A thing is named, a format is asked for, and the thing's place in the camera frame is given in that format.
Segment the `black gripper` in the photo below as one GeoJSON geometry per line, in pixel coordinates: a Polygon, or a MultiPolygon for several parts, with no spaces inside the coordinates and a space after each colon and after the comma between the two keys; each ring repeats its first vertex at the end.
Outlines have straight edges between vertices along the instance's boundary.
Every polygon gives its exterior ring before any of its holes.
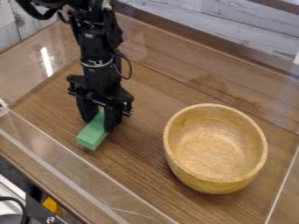
{"type": "Polygon", "coordinates": [[[122,123],[123,116],[131,116],[134,96],[122,86],[122,63],[107,66],[83,67],[83,75],[67,76],[68,92],[76,98],[82,119],[90,123],[105,108],[105,128],[111,133],[122,123]]]}

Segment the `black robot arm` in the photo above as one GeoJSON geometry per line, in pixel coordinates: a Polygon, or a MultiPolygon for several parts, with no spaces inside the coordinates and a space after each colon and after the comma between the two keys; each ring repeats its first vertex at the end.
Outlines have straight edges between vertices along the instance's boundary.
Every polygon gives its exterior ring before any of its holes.
{"type": "Polygon", "coordinates": [[[39,20],[54,16],[70,25],[81,49],[83,74],[71,74],[68,92],[76,97],[85,122],[105,113],[105,130],[111,132],[131,115],[134,96],[122,87],[133,75],[122,73],[129,57],[121,52],[123,31],[111,0],[16,0],[39,20]]]}

